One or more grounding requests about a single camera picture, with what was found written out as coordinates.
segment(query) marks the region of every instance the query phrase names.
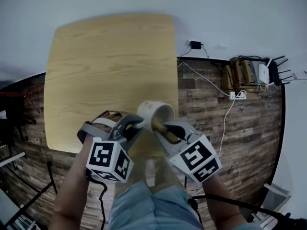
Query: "metal rod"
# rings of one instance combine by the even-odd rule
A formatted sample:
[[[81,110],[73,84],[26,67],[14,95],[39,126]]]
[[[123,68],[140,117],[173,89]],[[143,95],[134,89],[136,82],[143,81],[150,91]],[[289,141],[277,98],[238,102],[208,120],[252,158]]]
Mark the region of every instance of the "metal rod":
[[[9,148],[9,152],[10,152],[10,156],[12,156],[12,150],[11,150],[11,146],[10,146],[10,144],[9,144],[9,142],[8,142],[8,148]],[[13,164],[13,168],[14,168],[14,170],[16,170],[17,169],[17,167],[16,167],[16,165],[15,165],[15,162],[14,161],[12,161],[12,164]]]
[[[20,157],[22,157],[22,156],[24,156],[24,155],[25,155],[25,152],[23,151],[23,152],[21,152],[21,153],[15,155],[15,156],[7,157],[7,158],[5,158],[5,159],[3,159],[3,160],[0,161],[0,167],[2,167],[2,166],[4,166],[4,165],[6,165],[7,163],[10,163],[10,162],[12,162],[12,161],[18,159],[18,158],[20,158]]]
[[[15,175],[19,180],[21,180],[24,184],[26,184],[28,187],[32,188],[34,191],[36,191],[37,193],[39,193],[40,191],[38,189],[36,189],[35,187],[33,187],[31,184],[29,184],[28,182],[26,182],[23,178],[21,178],[18,174],[16,174],[8,165],[5,165],[6,168],[8,168],[13,175]]]
[[[22,213],[24,213],[31,204],[33,204],[48,188],[50,188],[52,186],[52,182],[50,182],[47,186],[45,186],[43,188],[42,191],[40,191],[38,194],[36,194],[34,196],[34,198],[32,198],[24,207],[22,207],[5,225],[4,227],[6,228],[8,225],[12,224],[13,222],[15,222]]]
[[[52,171],[51,171],[51,166],[52,166],[52,162],[51,162],[51,161],[48,161],[47,167],[48,167],[48,172],[49,172],[50,180],[51,180],[51,183],[52,183],[52,185],[53,185],[53,189],[54,189],[54,191],[55,191],[56,194],[57,194],[58,191],[57,191],[56,185],[55,185],[54,180],[53,180]]]
[[[278,73],[280,74],[280,73],[285,73],[285,72],[289,72],[289,71],[291,71],[291,70],[281,71],[281,72],[278,72]]]
[[[280,81],[282,81],[282,80],[285,80],[285,79],[288,79],[288,78],[291,78],[292,76],[290,76],[290,77],[286,77],[286,78],[284,78],[284,79],[280,79]]]
[[[282,63],[279,63],[278,65],[276,65],[276,67],[278,67],[278,66],[280,66],[281,64],[285,63],[287,60],[289,60],[289,59],[286,59],[286,60],[284,60]]]
[[[277,60],[277,59],[281,59],[281,58],[284,58],[284,56],[280,56],[280,57],[277,57],[277,58],[272,59],[272,60]]]

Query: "wire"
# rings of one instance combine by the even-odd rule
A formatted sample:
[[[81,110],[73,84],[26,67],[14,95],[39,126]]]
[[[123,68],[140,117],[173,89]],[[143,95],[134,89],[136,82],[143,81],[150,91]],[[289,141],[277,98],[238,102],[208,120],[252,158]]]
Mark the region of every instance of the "wire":
[[[185,176],[185,177],[184,177],[184,188],[185,188],[185,189],[187,188],[187,180],[188,180],[188,177]]]
[[[200,75],[202,78],[206,79],[210,84],[212,84],[215,88],[217,88],[221,93],[223,93],[224,95],[230,96],[229,94],[226,94],[225,92],[221,91],[213,82],[211,82],[209,79],[207,79],[206,77],[202,76],[201,74],[199,74],[197,71],[195,71],[192,67],[190,67],[187,63],[185,62],[181,62],[179,64],[178,67],[180,67],[181,65],[186,65],[188,68],[190,68],[192,71],[194,71],[197,75]]]
[[[238,58],[250,58],[250,57],[258,57],[259,59],[261,59],[259,56],[249,56],[249,57],[246,57],[246,56],[239,56]],[[223,85],[222,85],[223,73],[222,73],[222,71],[219,69],[219,68],[223,68],[223,67],[222,67],[222,66],[217,66],[214,62],[211,62],[211,63],[215,66],[215,68],[217,68],[217,69],[220,71],[220,76],[221,76],[221,89],[222,89],[222,90],[229,90],[229,91],[245,90],[245,91],[248,92],[248,93],[256,93],[258,97],[259,97],[259,94],[262,94],[262,93],[265,92],[262,88],[259,88],[259,86],[257,86],[256,92],[255,92],[255,91],[248,91],[247,89],[242,89],[242,88],[241,88],[241,89],[235,88],[234,85],[233,85],[233,83],[232,83],[233,79],[232,79],[232,77],[230,76],[230,73],[229,73],[228,68],[225,68],[225,69],[226,69],[227,74],[228,74],[228,76],[229,76],[229,81],[230,81],[231,87],[233,87],[233,89],[225,89],[225,88],[223,88]]]
[[[236,66],[236,63],[237,63],[237,61],[238,61],[240,58],[245,58],[245,59],[247,59],[247,58],[252,58],[252,57],[257,57],[257,58],[259,58],[260,60],[262,60],[259,56],[238,56],[238,57],[236,58],[235,63],[232,65],[232,67],[233,67],[233,66]]]
[[[202,189],[203,189],[203,187],[200,190],[198,190],[197,192],[192,193],[191,195],[195,195],[195,194],[199,193]]]
[[[236,205],[239,207],[243,207],[246,209],[252,209],[252,210],[256,210],[265,214],[268,214],[270,216],[273,216],[274,218],[276,218],[277,220],[283,220],[285,219],[285,216],[279,212],[275,212],[275,211],[271,211],[269,209],[264,209],[264,208],[260,208],[248,203],[244,203],[238,200],[233,200],[233,199],[229,199],[229,198],[225,198],[225,197],[221,197],[218,195],[212,195],[212,194],[206,194],[206,195],[198,195],[198,196],[194,196],[191,200],[195,200],[195,199],[211,199],[211,200],[216,200],[216,201],[220,201],[220,202],[225,202],[228,204],[232,204],[232,205]]]
[[[221,150],[222,150],[222,142],[223,142],[224,135],[225,135],[225,120],[226,120],[226,117],[227,117],[228,113],[230,112],[231,108],[233,107],[233,105],[234,105],[236,99],[240,99],[238,96],[240,95],[241,92],[245,92],[245,90],[241,90],[241,91],[236,95],[236,97],[234,98],[234,101],[232,102],[230,108],[228,109],[228,111],[227,111],[227,113],[226,113],[226,115],[225,115],[225,117],[224,117],[223,135],[222,135],[222,139],[221,139],[219,154],[217,155],[218,157],[220,156]],[[198,190],[197,192],[192,193],[191,195],[192,195],[192,196],[193,196],[193,195],[196,195],[196,194],[199,193],[202,189],[203,189],[203,187],[202,187],[200,190]]]
[[[190,50],[187,52],[187,53],[183,53],[183,54],[181,54],[179,57],[178,57],[178,59],[180,59],[181,57],[183,57],[183,56],[185,56],[185,55],[187,55],[190,51],[192,50],[192,48],[190,47]]]
[[[202,48],[203,48],[203,50],[206,52],[207,59],[209,59],[209,55],[207,54],[207,50],[205,50],[205,47],[204,47],[204,45],[203,45],[203,44],[202,44]]]
[[[225,117],[224,117],[223,135],[222,135],[222,139],[221,139],[220,151],[219,151],[218,157],[220,156],[221,150],[222,150],[222,142],[223,142],[224,135],[225,135],[225,121],[226,121],[226,117],[227,117],[228,113],[230,112],[231,108],[233,107],[233,105],[234,105],[236,99],[238,98],[238,96],[240,95],[240,93],[243,92],[243,91],[245,91],[245,90],[241,90],[241,91],[236,95],[236,97],[234,98],[234,101],[232,102],[230,108],[228,109],[228,111],[227,111],[227,113],[226,113],[226,115],[225,115]]]
[[[86,177],[90,180],[90,182],[93,182],[93,183],[96,183],[96,184],[100,184],[100,185],[102,185],[104,187],[104,189],[101,192],[100,197],[99,197],[99,201],[100,201],[100,204],[101,204],[101,213],[102,213],[102,216],[104,218],[103,221],[102,221],[102,225],[101,225],[101,230],[103,230],[104,226],[105,226],[105,223],[106,223],[106,216],[105,216],[104,203],[102,202],[102,197],[105,194],[105,192],[107,191],[107,186],[103,182],[97,181],[94,178],[92,178],[91,174],[92,174],[92,172],[89,169],[86,169]]]

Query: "wall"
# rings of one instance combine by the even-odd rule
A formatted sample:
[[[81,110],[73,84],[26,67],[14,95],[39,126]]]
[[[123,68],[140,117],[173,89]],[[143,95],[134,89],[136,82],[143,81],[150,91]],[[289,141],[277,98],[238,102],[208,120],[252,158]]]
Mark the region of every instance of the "wall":
[[[307,84],[286,86],[283,148],[273,183],[292,192],[285,213],[307,219]]]
[[[173,15],[178,55],[192,39],[204,43],[210,58],[285,54],[303,67],[306,7],[307,0],[0,0],[0,81],[44,72],[57,27],[132,12]],[[215,49],[218,44],[228,48]],[[189,56],[205,54],[193,50]]]

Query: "wooden table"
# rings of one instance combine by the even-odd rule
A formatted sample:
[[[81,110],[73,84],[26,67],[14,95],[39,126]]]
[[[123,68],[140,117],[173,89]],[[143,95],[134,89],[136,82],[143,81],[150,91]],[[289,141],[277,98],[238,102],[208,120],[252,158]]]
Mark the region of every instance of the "wooden table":
[[[51,46],[44,93],[48,147],[78,153],[76,133],[105,110],[135,114],[146,100],[178,109],[177,64],[172,17],[129,14],[60,27]],[[144,131],[131,156],[160,156]]]

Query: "black cable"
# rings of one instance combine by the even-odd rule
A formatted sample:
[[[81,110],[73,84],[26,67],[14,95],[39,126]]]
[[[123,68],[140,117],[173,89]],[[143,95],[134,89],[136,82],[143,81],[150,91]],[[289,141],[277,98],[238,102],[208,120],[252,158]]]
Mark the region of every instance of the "black cable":
[[[236,58],[236,61],[235,61],[234,65],[236,65],[236,62],[239,60],[239,58],[245,58],[245,59],[247,59],[247,58],[252,58],[252,57],[257,57],[257,58],[259,58],[259,60],[262,60],[261,57],[259,57],[259,56],[238,56],[238,57]]]
[[[218,66],[216,65],[214,62],[211,62],[211,64],[213,64],[215,66],[216,69],[218,69],[220,71],[220,85],[221,85],[221,89],[222,90],[232,90],[232,91],[236,91],[235,87],[233,86],[232,82],[231,82],[231,77],[230,77],[230,73],[228,71],[228,69],[226,68],[226,71],[228,73],[228,76],[229,76],[229,79],[230,79],[230,84],[231,86],[233,87],[233,89],[224,89],[223,88],[223,85],[222,85],[222,76],[223,76],[223,73],[222,73],[222,70],[220,70],[219,68],[223,68],[222,66]]]
[[[198,195],[198,196],[194,196],[192,198],[192,200],[202,199],[202,198],[222,201],[222,202],[229,203],[229,204],[232,204],[232,205],[236,205],[236,206],[239,206],[239,207],[243,207],[243,208],[259,211],[259,212],[268,214],[270,216],[273,216],[277,220],[283,220],[284,219],[284,215],[281,214],[281,213],[278,213],[278,212],[275,212],[275,211],[271,211],[271,210],[268,210],[268,209],[264,209],[264,208],[260,208],[258,206],[254,206],[254,205],[251,205],[251,204],[248,204],[248,203],[244,203],[244,202],[240,202],[240,201],[237,201],[237,200],[233,200],[233,199],[217,196],[217,195],[211,195],[211,194]]]
[[[203,48],[203,50],[206,52],[207,58],[209,59],[209,55],[207,54],[207,50],[205,50],[205,47],[204,47],[203,44],[202,44],[202,48]]]
[[[86,169],[86,177],[90,180],[90,182],[96,183],[96,184],[100,184],[100,185],[102,185],[104,187],[104,189],[101,192],[100,197],[99,197],[99,201],[100,201],[100,204],[101,204],[101,212],[102,212],[102,216],[104,217],[104,219],[102,221],[102,225],[101,225],[101,230],[103,230],[104,226],[105,226],[105,222],[106,222],[106,216],[105,216],[104,204],[102,202],[102,197],[105,194],[105,192],[107,191],[107,186],[103,182],[97,181],[97,180],[93,179],[91,177],[91,174],[92,174],[92,172],[89,169]]]
[[[192,48],[190,47],[190,50],[189,50],[187,53],[180,55],[180,56],[178,57],[178,59],[180,59],[181,57],[187,55],[191,50],[192,50]]]
[[[201,221],[201,215],[200,213],[198,212],[198,210],[196,211],[196,214],[198,215],[198,220],[200,221],[201,225],[202,225],[202,228],[203,228],[203,224],[202,224],[202,221]]]
[[[187,179],[188,179],[187,176],[185,176],[185,177],[184,177],[184,188],[185,188],[185,189],[187,188]]]

